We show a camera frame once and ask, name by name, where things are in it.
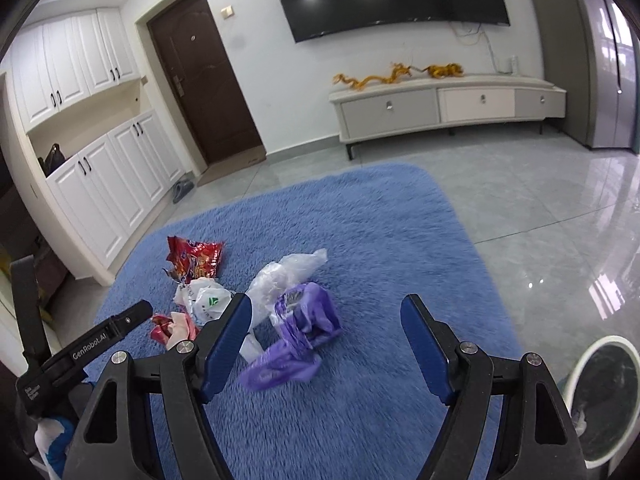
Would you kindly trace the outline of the grey slippers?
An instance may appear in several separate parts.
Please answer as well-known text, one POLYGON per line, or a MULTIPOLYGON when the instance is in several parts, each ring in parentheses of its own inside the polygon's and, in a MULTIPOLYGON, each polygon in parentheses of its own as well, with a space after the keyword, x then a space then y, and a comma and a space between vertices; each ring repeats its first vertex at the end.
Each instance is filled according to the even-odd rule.
POLYGON ((190 179, 180 179, 172 189, 172 202, 178 204, 194 189, 194 182, 190 179))

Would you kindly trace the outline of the translucent white plastic bag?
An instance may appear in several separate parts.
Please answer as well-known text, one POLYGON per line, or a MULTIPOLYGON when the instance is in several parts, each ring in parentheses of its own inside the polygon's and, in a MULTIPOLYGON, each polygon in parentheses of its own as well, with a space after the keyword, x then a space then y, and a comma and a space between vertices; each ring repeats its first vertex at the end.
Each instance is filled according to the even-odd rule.
POLYGON ((252 320, 240 356, 247 364, 264 353, 254 335, 254 328, 273 314, 274 305, 287 290, 308 281, 314 271, 327 262, 328 252, 326 248, 320 248, 311 254, 291 254, 279 261, 271 261, 256 274, 245 292, 252 304, 252 320))

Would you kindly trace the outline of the blue fluffy rug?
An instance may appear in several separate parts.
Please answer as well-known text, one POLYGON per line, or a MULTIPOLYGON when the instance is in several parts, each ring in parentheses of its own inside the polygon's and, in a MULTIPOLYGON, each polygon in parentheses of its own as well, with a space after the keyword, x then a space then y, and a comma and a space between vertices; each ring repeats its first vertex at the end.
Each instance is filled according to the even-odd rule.
POLYGON ((400 322, 421 297, 434 318, 493 356, 522 348, 494 283, 430 175, 367 166, 205 211, 145 237, 108 292, 99 318, 148 300, 172 308, 165 274, 171 235, 224 244, 221 284, 244 292, 267 263, 325 249, 312 277, 343 330, 321 347, 318 373, 251 392, 235 379, 207 405, 238 479, 413 479, 446 410, 427 389, 400 322))

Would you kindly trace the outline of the white round trash bin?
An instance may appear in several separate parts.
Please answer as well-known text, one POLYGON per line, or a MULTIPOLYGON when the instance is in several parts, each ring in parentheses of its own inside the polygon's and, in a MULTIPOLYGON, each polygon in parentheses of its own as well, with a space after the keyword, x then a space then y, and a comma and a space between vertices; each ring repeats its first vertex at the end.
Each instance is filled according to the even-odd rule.
POLYGON ((639 352, 622 336, 598 339, 559 383, 586 467, 608 463, 639 417, 639 352))

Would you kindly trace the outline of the black bag on shelf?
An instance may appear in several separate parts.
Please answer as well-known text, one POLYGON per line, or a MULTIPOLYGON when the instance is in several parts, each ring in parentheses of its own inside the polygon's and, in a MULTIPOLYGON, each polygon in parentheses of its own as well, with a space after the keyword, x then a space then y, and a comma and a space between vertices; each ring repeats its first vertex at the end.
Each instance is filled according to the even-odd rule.
POLYGON ((40 168, 46 177, 49 177, 53 171, 61 167, 66 162, 66 157, 62 153, 60 144, 53 143, 45 158, 39 157, 38 162, 40 168))

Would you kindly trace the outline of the purple plastic wrapper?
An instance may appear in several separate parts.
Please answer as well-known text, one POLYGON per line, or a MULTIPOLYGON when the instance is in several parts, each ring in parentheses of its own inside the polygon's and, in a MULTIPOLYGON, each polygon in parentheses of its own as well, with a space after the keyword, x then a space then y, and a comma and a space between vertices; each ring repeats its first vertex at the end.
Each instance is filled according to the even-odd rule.
POLYGON ((288 289, 270 320, 279 339, 239 374, 239 384, 250 391, 309 382, 322 363, 317 349, 342 333, 329 292, 313 282, 288 289))

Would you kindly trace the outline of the golden dragon ornament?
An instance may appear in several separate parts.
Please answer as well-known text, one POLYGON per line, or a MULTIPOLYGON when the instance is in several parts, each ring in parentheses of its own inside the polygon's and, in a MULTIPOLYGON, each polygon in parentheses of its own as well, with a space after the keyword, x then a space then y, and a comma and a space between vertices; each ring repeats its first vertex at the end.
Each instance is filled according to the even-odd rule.
POLYGON ((360 91, 369 84, 396 84, 404 77, 411 76, 411 68, 402 63, 393 63, 392 71, 387 76, 369 75, 362 79, 347 76, 342 73, 336 74, 332 79, 332 84, 344 84, 347 88, 360 91))

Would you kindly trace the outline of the white TV cabinet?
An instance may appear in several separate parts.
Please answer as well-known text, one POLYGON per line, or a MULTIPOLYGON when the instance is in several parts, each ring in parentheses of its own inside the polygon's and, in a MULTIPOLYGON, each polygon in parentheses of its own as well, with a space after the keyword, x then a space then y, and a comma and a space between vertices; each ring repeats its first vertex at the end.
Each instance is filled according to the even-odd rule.
POLYGON ((566 91, 522 76, 420 78, 330 94, 340 141, 352 145, 437 129, 563 118, 566 91))

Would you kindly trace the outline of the red triangular snack bag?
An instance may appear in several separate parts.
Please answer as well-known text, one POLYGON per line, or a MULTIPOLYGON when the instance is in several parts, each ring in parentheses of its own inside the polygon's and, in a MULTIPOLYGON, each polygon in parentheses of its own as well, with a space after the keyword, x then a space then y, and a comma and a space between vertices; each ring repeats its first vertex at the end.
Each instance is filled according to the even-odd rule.
POLYGON ((165 274, 179 284, 189 284, 198 278, 216 278, 221 263, 223 242, 192 242, 178 236, 168 236, 168 255, 171 264, 165 274))

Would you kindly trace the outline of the white wall cabinets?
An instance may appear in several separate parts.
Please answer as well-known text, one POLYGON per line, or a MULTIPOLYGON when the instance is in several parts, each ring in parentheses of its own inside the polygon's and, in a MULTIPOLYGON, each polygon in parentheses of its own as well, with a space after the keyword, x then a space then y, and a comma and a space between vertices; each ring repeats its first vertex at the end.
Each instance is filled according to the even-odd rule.
POLYGON ((1 62, 1 147, 74 278, 112 284, 186 168, 152 107, 116 8, 23 28, 1 62), (60 144, 46 177, 38 158, 60 144))

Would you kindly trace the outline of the golden tiger ornament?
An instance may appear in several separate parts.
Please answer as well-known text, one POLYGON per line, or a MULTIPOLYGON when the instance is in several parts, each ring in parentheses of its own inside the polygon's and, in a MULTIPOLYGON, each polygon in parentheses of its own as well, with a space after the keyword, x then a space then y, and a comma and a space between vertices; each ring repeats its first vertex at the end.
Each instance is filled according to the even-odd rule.
POLYGON ((462 77, 464 70, 460 64, 449 63, 446 65, 429 65, 422 68, 422 73, 427 73, 428 76, 435 79, 449 78, 449 77, 462 77))

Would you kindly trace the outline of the red paper box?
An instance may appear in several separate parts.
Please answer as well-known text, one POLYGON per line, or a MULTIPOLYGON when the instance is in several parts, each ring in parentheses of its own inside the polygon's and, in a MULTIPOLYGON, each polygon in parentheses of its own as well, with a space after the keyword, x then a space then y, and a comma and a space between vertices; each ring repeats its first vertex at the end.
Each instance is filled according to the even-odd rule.
POLYGON ((179 342, 194 341, 200 329, 187 313, 171 312, 170 315, 153 314, 150 337, 166 350, 174 348, 179 342))

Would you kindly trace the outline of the brown entrance door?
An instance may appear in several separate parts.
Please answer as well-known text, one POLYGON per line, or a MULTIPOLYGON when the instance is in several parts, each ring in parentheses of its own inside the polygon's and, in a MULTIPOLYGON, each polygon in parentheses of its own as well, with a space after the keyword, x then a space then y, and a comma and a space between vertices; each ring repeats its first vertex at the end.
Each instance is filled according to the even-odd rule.
POLYGON ((205 161, 262 146, 207 0, 177 0, 148 29, 205 161))

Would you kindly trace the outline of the white printed plastic bag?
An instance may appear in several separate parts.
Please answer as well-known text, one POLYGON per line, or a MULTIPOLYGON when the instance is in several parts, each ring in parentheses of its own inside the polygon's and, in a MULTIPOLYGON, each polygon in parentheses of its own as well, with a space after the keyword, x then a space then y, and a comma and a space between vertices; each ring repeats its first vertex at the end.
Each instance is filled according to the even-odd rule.
POLYGON ((204 326, 221 318, 232 297, 232 292, 214 278, 194 278, 177 286, 174 301, 186 309, 196 325, 204 326))

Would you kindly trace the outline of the grey double door refrigerator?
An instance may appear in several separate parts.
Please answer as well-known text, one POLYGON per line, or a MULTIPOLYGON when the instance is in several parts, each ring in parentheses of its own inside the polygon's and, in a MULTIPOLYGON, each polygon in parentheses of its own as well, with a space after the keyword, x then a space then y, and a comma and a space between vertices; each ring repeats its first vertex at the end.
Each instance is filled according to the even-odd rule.
POLYGON ((614 0, 532 0, 560 129, 592 150, 639 151, 639 38, 614 0))

